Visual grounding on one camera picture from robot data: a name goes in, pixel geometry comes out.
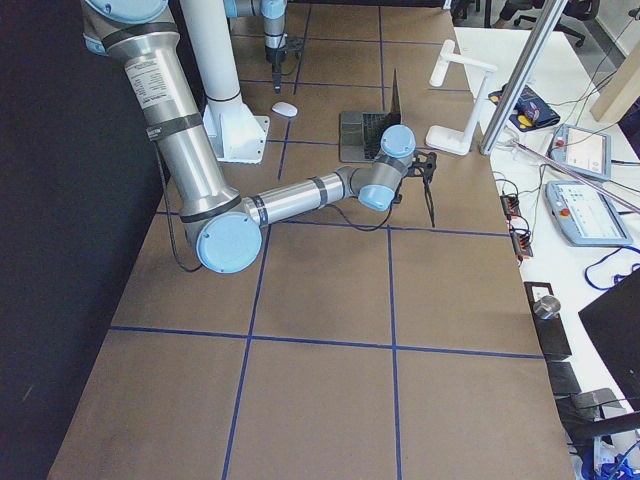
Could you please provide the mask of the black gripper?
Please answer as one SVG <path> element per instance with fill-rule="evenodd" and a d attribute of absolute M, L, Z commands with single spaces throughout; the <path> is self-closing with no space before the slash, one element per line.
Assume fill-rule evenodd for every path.
<path fill-rule="evenodd" d="M 299 37 L 290 37 L 283 35 L 276 41 L 275 47 L 265 47 L 266 60 L 271 64 L 272 81 L 274 92 L 281 93 L 281 75 L 282 66 L 286 60 L 286 56 L 291 53 L 294 55 L 296 62 L 299 62 L 302 56 L 303 39 Z"/>
<path fill-rule="evenodd" d="M 412 162 L 407 168 L 405 178 L 421 178 L 423 183 L 426 208 L 432 228 L 436 227 L 435 204 L 431 193 L 430 182 L 437 168 L 437 154 L 433 151 L 415 150 Z"/>

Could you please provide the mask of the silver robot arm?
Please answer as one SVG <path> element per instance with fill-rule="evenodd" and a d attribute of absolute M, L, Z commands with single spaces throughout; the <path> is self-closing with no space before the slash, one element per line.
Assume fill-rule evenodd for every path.
<path fill-rule="evenodd" d="M 262 246 L 264 226 L 354 197 L 388 211 L 402 181 L 418 164 L 405 125 L 387 127 L 368 167 L 341 167 L 324 176 L 242 196 L 225 179 L 224 161 L 256 163 L 269 121 L 244 103 L 227 21 L 232 3 L 185 1 L 182 13 L 207 97 L 201 113 L 177 55 L 180 33 L 165 1 L 85 1 L 87 48 L 120 62 L 182 201 L 180 218 L 201 264 L 232 274 Z"/>
<path fill-rule="evenodd" d="M 228 19 L 256 17 L 263 20 L 266 61 L 271 65 L 272 84 L 276 94 L 282 90 L 282 79 L 290 75 L 302 57 L 304 41 L 286 32 L 286 0 L 224 0 Z"/>

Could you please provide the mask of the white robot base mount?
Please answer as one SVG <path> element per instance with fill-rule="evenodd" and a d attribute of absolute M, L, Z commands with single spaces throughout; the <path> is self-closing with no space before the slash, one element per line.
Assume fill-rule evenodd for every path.
<path fill-rule="evenodd" d="M 259 164 L 270 127 L 268 116 L 256 116 L 242 101 L 209 100 L 203 114 L 206 133 L 220 162 Z"/>

